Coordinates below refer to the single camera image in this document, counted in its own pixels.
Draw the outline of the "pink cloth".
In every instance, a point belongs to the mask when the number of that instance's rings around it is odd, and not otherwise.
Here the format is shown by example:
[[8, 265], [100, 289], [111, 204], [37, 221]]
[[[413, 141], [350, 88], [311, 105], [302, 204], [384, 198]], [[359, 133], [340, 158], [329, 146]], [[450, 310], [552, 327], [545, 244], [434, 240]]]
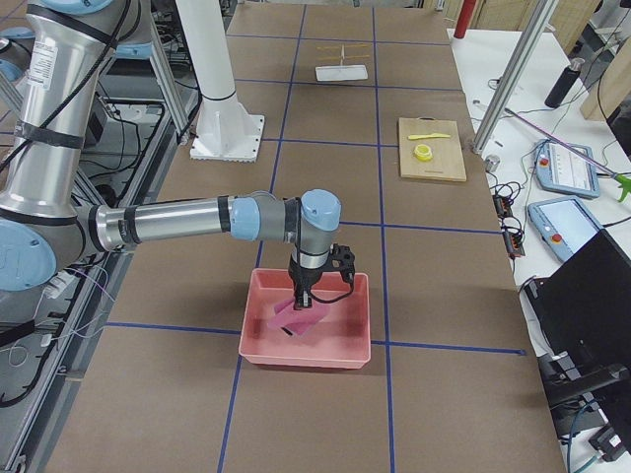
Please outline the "pink cloth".
[[294, 309], [294, 300], [288, 299], [273, 307], [273, 316], [267, 321], [270, 329], [280, 329], [290, 336], [302, 336], [328, 314], [328, 306], [313, 302], [311, 308]]

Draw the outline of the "black water bottle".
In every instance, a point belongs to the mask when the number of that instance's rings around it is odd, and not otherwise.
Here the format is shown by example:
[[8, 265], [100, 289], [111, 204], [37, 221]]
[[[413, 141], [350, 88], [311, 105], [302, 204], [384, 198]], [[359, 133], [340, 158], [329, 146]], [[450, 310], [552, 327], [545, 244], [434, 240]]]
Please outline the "black water bottle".
[[548, 96], [544, 100], [544, 104], [549, 108], [558, 108], [568, 95], [570, 89], [580, 77], [585, 60], [581, 57], [575, 57], [570, 61], [561, 72], [559, 78], [555, 82]]

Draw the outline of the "pink plastic bin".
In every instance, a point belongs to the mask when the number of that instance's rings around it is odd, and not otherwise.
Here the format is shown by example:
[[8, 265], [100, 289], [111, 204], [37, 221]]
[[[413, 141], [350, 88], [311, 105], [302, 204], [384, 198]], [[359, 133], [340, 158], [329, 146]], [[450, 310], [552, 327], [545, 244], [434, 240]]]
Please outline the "pink plastic bin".
[[359, 369], [371, 359], [370, 284], [334, 304], [295, 309], [292, 281], [281, 269], [252, 271], [239, 353], [252, 364]]

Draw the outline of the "yellow lemon slices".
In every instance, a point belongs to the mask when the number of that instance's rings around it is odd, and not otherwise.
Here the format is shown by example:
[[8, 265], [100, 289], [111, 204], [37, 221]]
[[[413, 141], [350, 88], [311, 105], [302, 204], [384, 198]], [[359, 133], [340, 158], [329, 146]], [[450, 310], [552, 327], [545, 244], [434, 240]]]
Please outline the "yellow lemon slices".
[[433, 160], [433, 151], [431, 147], [426, 144], [418, 144], [413, 149], [413, 156], [419, 162], [430, 162]]

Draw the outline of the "wooden cutting board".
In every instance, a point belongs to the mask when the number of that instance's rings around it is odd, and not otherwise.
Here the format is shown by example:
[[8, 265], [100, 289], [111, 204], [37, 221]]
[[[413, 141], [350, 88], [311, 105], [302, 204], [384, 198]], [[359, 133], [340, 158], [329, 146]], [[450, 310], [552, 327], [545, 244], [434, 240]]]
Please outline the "wooden cutting board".
[[[466, 182], [466, 170], [455, 121], [400, 117], [398, 128], [399, 174], [408, 179]], [[410, 141], [410, 134], [446, 133], [450, 139]], [[433, 151], [433, 160], [419, 162], [413, 156], [418, 144], [426, 144]]]

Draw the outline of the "yellow plastic knife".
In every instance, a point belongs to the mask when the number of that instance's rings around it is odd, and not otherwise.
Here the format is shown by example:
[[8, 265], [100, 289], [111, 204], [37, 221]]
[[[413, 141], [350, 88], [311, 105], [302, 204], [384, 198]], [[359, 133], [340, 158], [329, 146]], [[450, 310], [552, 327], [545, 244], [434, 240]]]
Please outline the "yellow plastic knife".
[[450, 139], [452, 136], [446, 133], [428, 133], [428, 134], [410, 134], [407, 139], [410, 141], [415, 140], [429, 140], [429, 139]]

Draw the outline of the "white rectangular tray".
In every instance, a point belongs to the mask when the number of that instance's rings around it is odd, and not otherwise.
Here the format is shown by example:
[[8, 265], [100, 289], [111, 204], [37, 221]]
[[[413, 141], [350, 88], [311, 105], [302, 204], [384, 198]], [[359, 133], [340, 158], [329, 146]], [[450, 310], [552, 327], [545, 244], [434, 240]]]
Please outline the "white rectangular tray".
[[365, 81], [368, 79], [368, 71], [363, 64], [317, 66], [315, 77], [318, 82], [324, 83]]

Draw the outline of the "wooden chopstick beside tray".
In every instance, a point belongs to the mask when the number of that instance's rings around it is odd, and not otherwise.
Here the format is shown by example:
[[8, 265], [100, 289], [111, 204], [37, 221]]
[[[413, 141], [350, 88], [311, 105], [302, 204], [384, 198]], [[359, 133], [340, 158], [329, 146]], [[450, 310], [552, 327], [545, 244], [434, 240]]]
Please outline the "wooden chopstick beside tray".
[[334, 45], [319, 45], [316, 47], [317, 50], [346, 50], [346, 49], [358, 49], [358, 48], [368, 48], [367, 43], [339, 43]]

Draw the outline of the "near blue teach pendant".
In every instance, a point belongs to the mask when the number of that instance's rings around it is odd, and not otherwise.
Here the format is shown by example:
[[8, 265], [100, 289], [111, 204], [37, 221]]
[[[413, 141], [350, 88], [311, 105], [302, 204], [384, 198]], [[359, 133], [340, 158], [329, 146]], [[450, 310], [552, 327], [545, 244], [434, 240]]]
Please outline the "near blue teach pendant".
[[569, 260], [603, 229], [598, 219], [576, 196], [530, 203], [526, 209], [541, 239], [561, 262]]

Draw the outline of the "blue teach pendant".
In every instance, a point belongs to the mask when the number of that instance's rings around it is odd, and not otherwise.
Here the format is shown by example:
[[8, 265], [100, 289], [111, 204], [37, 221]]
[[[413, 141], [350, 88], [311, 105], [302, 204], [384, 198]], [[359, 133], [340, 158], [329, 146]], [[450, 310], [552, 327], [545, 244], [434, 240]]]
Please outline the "blue teach pendant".
[[544, 190], [586, 199], [600, 196], [596, 168], [561, 145], [541, 140], [534, 157], [534, 174]]
[[576, 196], [530, 203], [526, 209], [541, 239], [561, 262], [569, 260], [603, 229], [598, 219]]

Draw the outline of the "black monitor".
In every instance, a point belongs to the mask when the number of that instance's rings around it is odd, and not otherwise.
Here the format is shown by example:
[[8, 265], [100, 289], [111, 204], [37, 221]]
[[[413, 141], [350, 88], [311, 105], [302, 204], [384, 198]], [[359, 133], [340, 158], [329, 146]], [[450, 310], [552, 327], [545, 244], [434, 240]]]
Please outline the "black monitor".
[[553, 354], [584, 370], [630, 369], [630, 257], [608, 231], [525, 293]]

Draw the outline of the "red cylinder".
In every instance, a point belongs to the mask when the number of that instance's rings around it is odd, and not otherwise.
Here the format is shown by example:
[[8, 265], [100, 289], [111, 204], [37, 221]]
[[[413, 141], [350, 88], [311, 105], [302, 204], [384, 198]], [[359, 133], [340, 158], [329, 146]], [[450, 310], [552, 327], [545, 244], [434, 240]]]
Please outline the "red cylinder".
[[462, 1], [459, 15], [456, 21], [454, 38], [457, 38], [457, 39], [464, 38], [467, 32], [467, 29], [469, 27], [470, 21], [472, 19], [476, 4], [477, 4], [477, 0], [463, 0]]

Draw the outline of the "reacher grabber tool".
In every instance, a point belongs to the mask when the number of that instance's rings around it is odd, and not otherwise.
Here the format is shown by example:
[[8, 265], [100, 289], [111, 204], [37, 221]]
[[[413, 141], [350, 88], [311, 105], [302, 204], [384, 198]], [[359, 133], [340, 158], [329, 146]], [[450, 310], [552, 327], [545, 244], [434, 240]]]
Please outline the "reacher grabber tool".
[[592, 165], [595, 168], [599, 169], [602, 173], [604, 173], [605, 175], [610, 177], [612, 180], [614, 180], [618, 184], [618, 188], [621, 191], [621, 195], [618, 198], [618, 201], [620, 203], [622, 203], [627, 198], [627, 196], [630, 194], [631, 183], [630, 183], [630, 178], [628, 176], [624, 175], [621, 172], [617, 172], [617, 171], [615, 171], [613, 169], [610, 169], [606, 165], [603, 165], [603, 164], [597, 162], [596, 160], [591, 158], [588, 154], [586, 154], [586, 153], [584, 153], [582, 151], [579, 151], [577, 148], [575, 148], [574, 146], [570, 145], [569, 143], [566, 143], [563, 140], [561, 140], [561, 139], [557, 138], [556, 136], [554, 136], [553, 134], [545, 131], [543, 128], [541, 128], [540, 126], [536, 125], [535, 123], [527, 120], [526, 118], [522, 117], [517, 112], [515, 112], [515, 111], [513, 111], [513, 110], [511, 110], [511, 109], [509, 109], [507, 107], [504, 108], [504, 111], [508, 115], [510, 115], [511, 117], [516, 118], [521, 123], [523, 123], [526, 126], [532, 128], [533, 130], [537, 131], [538, 133], [543, 135], [549, 141], [552, 141], [553, 143], [556, 143], [557, 145], [563, 147], [564, 149], [568, 150], [570, 153], [573, 153], [574, 155], [576, 155], [577, 157], [581, 158], [586, 163], [589, 163], [590, 165]]

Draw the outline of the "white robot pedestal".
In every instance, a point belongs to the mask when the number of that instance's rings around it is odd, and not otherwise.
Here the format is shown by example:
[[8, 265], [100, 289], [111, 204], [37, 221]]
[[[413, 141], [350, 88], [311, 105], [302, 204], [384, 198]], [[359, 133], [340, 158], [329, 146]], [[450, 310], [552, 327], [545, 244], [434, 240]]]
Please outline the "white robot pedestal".
[[255, 162], [265, 118], [238, 98], [220, 4], [182, 0], [176, 7], [202, 97], [190, 156]]

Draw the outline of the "aluminium frame post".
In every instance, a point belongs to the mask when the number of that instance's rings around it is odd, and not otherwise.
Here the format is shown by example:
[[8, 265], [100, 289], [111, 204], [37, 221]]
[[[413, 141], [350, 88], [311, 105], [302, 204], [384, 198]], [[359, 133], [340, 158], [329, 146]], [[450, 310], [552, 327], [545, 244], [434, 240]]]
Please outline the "aluminium frame post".
[[472, 152], [476, 155], [481, 155], [489, 142], [558, 3], [558, 0], [536, 2], [472, 141]]

